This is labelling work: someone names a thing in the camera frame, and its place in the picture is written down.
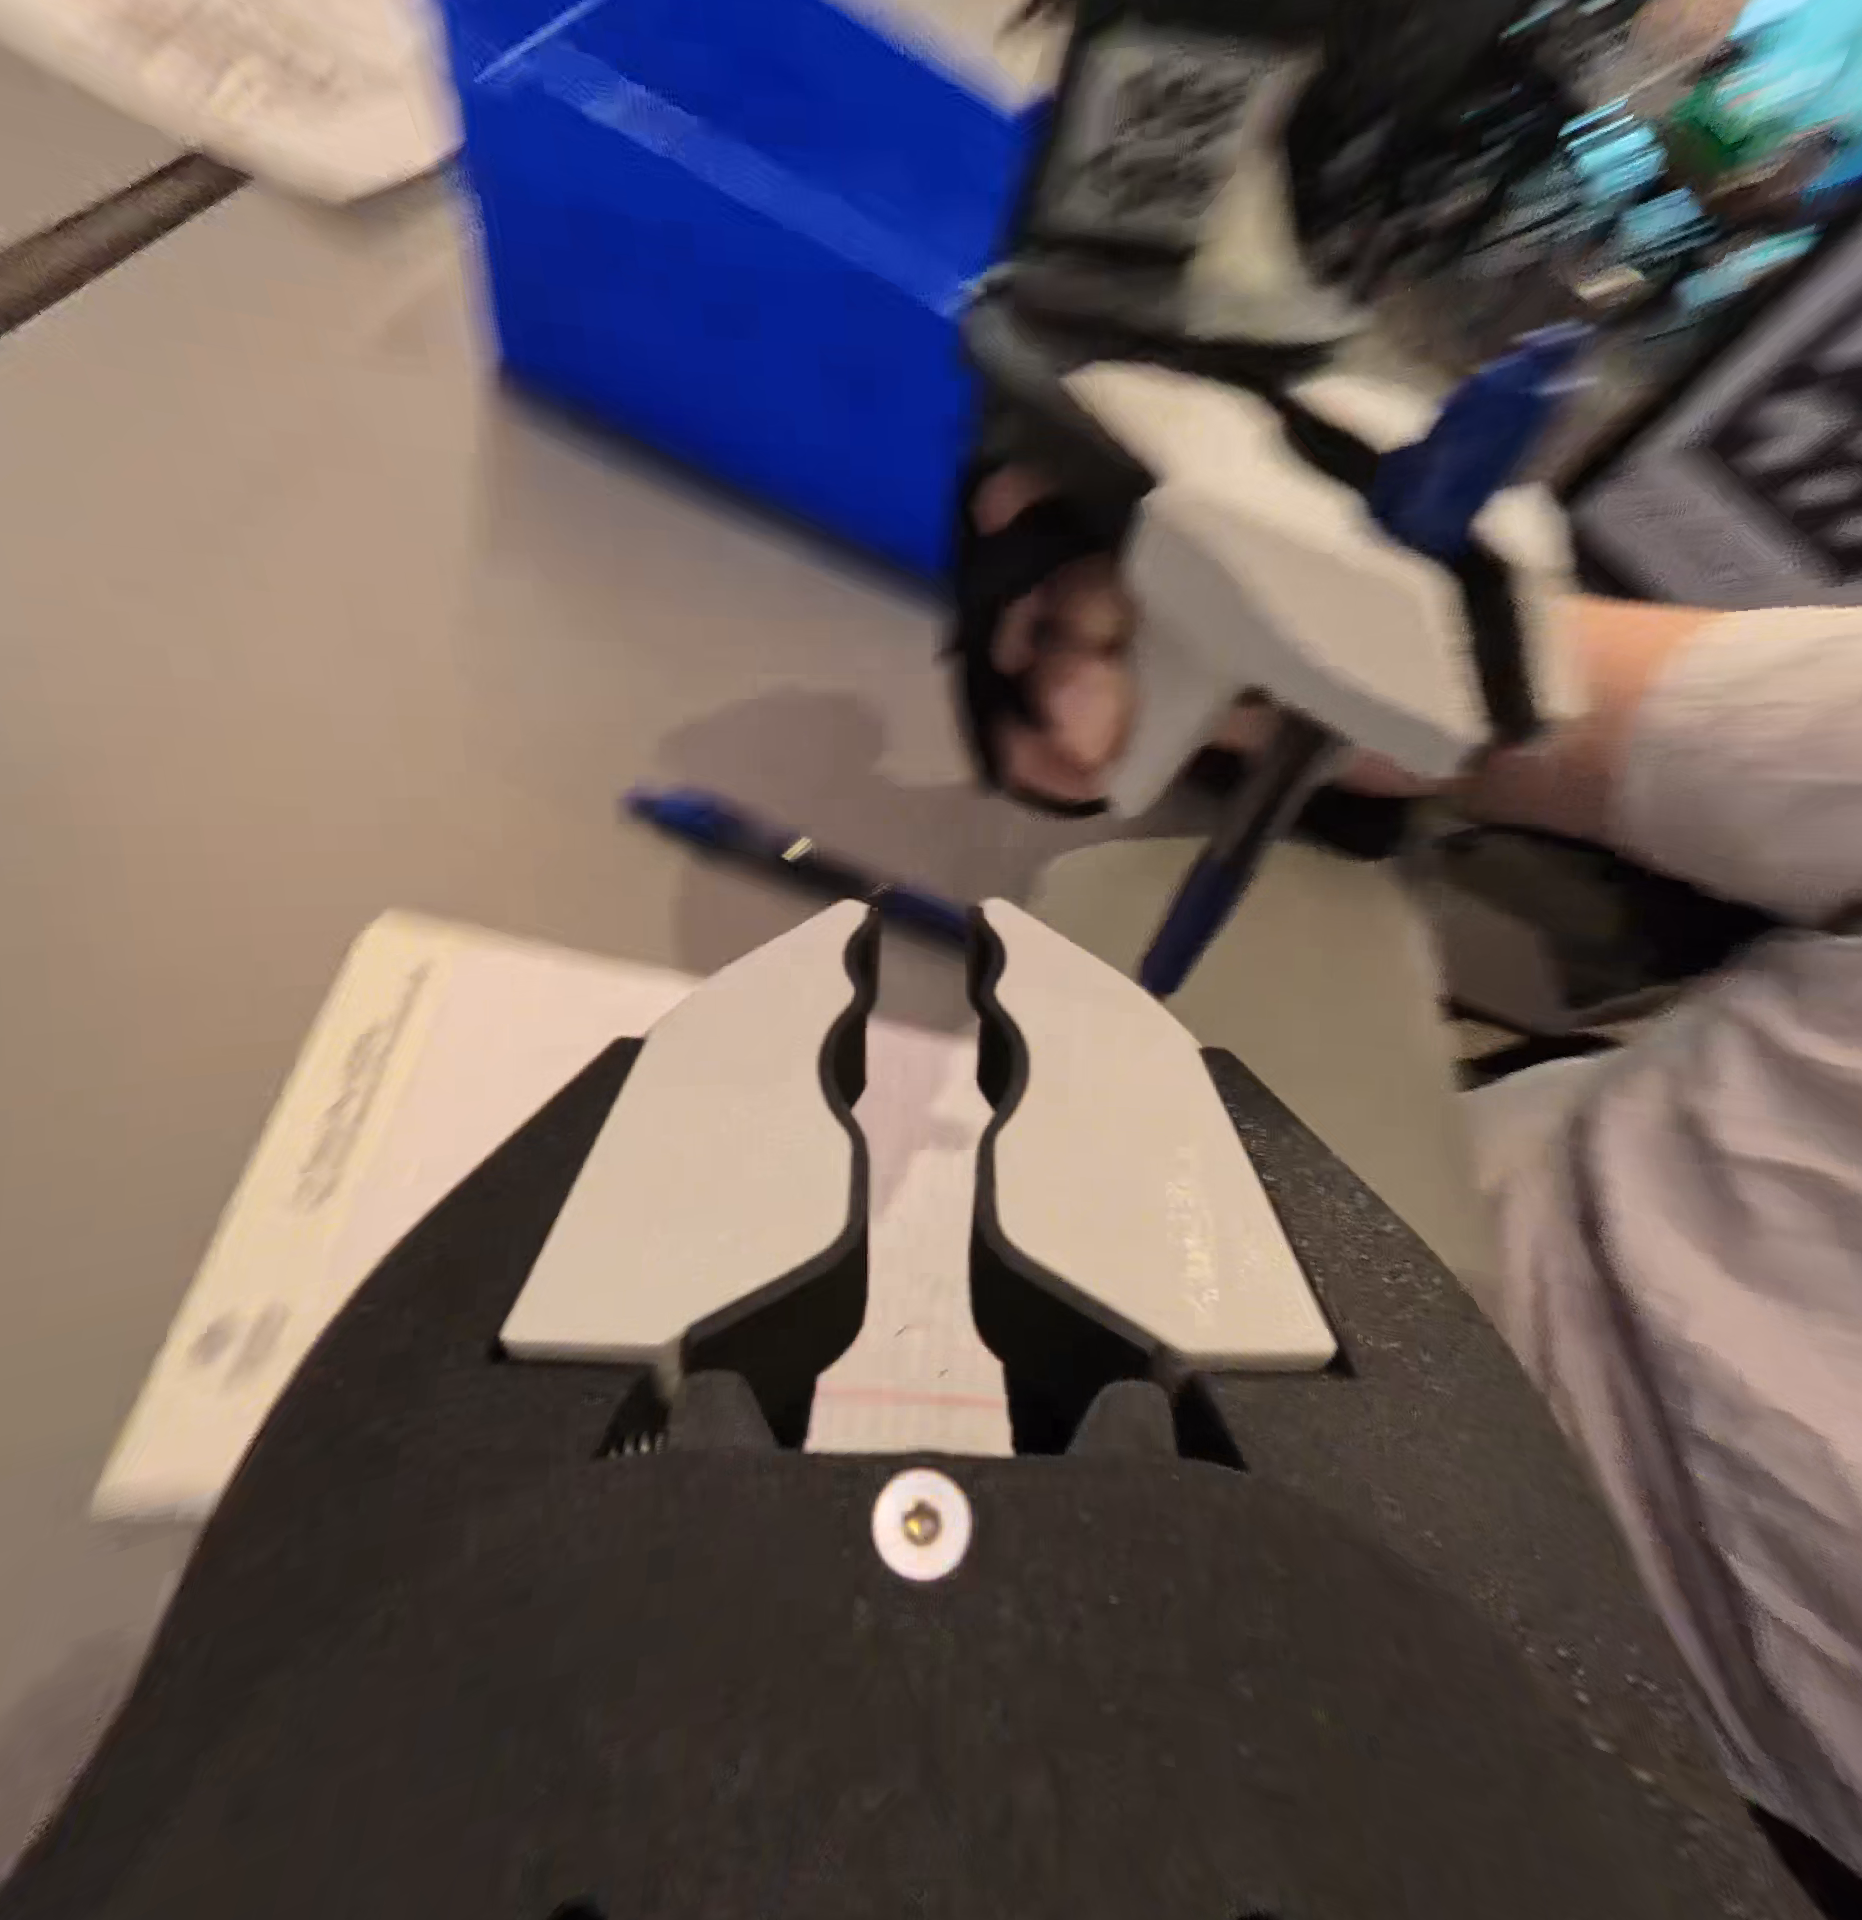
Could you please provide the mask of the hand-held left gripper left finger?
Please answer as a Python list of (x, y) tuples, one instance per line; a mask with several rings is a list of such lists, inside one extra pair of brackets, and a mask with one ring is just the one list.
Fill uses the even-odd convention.
[(694, 987), (638, 1043), (502, 1349), (655, 1373), (822, 1373), (870, 1308), (880, 927), (841, 903)]

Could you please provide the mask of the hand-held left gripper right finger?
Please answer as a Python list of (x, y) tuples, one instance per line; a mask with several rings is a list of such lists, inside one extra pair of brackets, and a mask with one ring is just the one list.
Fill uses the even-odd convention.
[(1325, 1371), (1336, 1334), (1192, 1032), (1004, 897), (974, 929), (989, 1251), (1147, 1360)]

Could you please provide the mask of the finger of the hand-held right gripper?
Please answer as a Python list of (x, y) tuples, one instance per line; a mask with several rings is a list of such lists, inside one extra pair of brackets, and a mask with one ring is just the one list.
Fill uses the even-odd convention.
[(1496, 746), (1460, 572), (1359, 508), (1287, 526), (1210, 488), (1154, 488), (1122, 577), (1137, 612), (1109, 773), (1122, 819), (1158, 802), (1247, 695), (1413, 780), (1452, 780)]
[(1520, 683), (1531, 720), (1572, 720), (1588, 707), (1574, 612), (1579, 588), (1567, 517), (1550, 488), (1501, 488), (1478, 514), (1478, 540), (1503, 568)]

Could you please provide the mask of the blue pen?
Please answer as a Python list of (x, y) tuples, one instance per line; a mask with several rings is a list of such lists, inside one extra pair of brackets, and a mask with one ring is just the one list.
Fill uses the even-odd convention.
[[(1154, 471), (1142, 499), (1154, 488), (1210, 488), (1287, 526), (1303, 526), (1312, 508), (1359, 508), (1388, 540), (1452, 565), (1475, 624), (1496, 752), (1531, 740), (1550, 720), (1531, 719), (1503, 568), (1478, 540), (1478, 514), (1501, 488), (1534, 488), (1520, 485), (1520, 468), (1577, 390), (1572, 369), (1588, 342), (1582, 323), (1534, 330), (1458, 382), (1439, 407), (1346, 376), (1277, 395), (1132, 368), (1083, 371), (1077, 382), (1113, 437)], [(1310, 720), (1274, 713), (1266, 756), (1142, 957), (1138, 982), (1153, 996), (1187, 980), (1303, 798), (1336, 758), (1355, 752), (1333, 747)]]
[(972, 904), (945, 897), (916, 881), (829, 850), (811, 833), (774, 824), (717, 794), (694, 788), (632, 788), (625, 813), (680, 845), (738, 871), (774, 875), (777, 883), (829, 903), (857, 903), (886, 924), (945, 948), (964, 948)]

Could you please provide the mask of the white lined notepad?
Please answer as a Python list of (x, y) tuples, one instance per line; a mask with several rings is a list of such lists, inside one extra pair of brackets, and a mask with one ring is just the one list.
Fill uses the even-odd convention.
[[(91, 1498), (196, 1527), (378, 1262), (610, 1043), (694, 977), (414, 914), (349, 947)], [(975, 1036), (874, 1017), (870, 1310), (811, 1450), (1008, 1455), (1004, 1376), (967, 1300), (985, 1100)]]

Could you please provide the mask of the person's right hand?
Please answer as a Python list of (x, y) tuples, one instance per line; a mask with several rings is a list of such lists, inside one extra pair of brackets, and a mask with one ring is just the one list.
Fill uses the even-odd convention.
[[(1345, 752), (1332, 765), (1332, 782), (1368, 798), (1437, 798), (1486, 824), (1607, 843), (1615, 788), (1639, 707), (1709, 612), (1577, 590), (1556, 604), (1553, 616), (1586, 688), (1582, 717), (1522, 747), (1486, 754), (1452, 780), (1418, 780), (1393, 760)], [(1105, 564), (1059, 575), (1001, 616), (994, 664), (1025, 677), (1036, 713), (1030, 720), (997, 726), (1000, 770), (1019, 794), (1049, 802), (1105, 796), (1137, 707), (1132, 627), (1131, 595)]]

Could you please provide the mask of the black mesh chair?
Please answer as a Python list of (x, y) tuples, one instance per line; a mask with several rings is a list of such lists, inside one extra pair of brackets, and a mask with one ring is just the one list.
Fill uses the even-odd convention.
[(1326, 788), (1303, 807), (1301, 836), (1406, 883), (1465, 1090), (1618, 1048), (1624, 1031), (1781, 927), (1616, 851), (1413, 800)]

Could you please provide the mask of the person's grey clothing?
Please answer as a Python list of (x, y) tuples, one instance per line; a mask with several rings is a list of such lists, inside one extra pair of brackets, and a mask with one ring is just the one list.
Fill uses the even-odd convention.
[(1734, 1787), (1862, 1879), (1862, 922), (1469, 1094), (1497, 1331)]

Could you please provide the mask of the blue plastic bin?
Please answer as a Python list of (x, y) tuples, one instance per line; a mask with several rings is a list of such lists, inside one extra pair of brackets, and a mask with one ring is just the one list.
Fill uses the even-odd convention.
[(502, 369), (902, 572), (949, 568), (959, 314), (1047, 118), (883, 5), (441, 5)]

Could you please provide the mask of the white printed paper sheet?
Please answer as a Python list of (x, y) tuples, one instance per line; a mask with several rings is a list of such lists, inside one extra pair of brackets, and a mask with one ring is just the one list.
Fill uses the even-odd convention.
[(373, 199), (461, 150), (433, 5), (0, 3), (0, 47), (316, 203)]

